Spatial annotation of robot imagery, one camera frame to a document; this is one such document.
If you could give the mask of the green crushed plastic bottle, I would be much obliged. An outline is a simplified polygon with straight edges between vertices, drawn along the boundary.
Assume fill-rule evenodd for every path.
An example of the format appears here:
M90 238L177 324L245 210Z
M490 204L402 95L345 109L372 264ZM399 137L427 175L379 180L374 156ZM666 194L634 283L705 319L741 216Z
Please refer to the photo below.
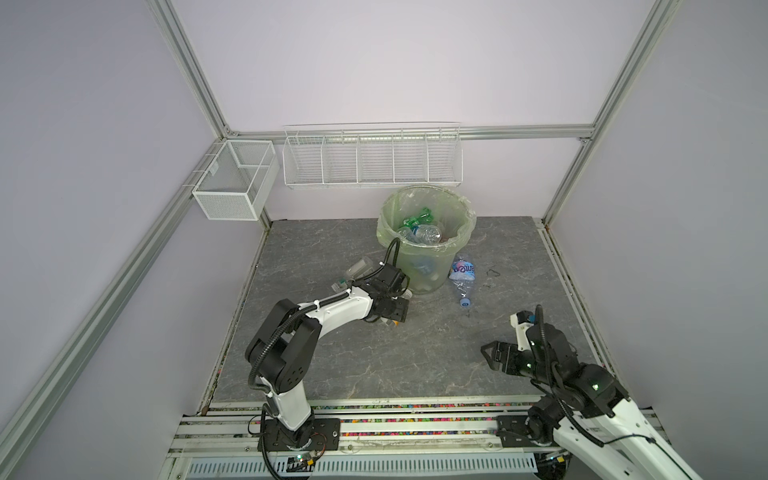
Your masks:
M421 225L430 225L434 222L432 211L428 207L422 208L417 214L407 217L402 221L401 227L411 230Z

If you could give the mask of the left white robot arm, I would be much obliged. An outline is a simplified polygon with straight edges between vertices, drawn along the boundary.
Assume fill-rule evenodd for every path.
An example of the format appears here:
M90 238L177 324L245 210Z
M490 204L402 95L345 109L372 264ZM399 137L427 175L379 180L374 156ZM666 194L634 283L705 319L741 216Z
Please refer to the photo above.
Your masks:
M332 435L338 425L316 421L303 380L322 336L347 324L406 320L410 279L398 266L401 240L393 239L383 262L340 293L305 303L278 301L245 350L247 385L265 395L261 447L299 450Z

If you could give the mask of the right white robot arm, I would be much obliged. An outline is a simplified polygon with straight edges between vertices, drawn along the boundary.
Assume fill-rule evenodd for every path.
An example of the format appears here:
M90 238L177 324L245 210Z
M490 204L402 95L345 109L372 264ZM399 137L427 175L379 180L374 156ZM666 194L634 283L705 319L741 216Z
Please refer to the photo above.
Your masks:
M494 341L481 353L492 370L527 378L542 393L526 415L497 419L503 447L540 447L538 478L564 478L572 459L602 479L698 478L613 374L579 360L541 306L512 315L510 324L515 342Z

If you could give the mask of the large clear bottle blue label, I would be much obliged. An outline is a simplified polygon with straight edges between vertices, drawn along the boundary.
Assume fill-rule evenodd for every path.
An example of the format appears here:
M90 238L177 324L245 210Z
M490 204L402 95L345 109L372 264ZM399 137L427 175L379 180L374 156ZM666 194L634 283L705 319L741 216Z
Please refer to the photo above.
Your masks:
M404 240L417 245L437 245L442 241L441 229L432 224L403 226L398 230L398 234Z

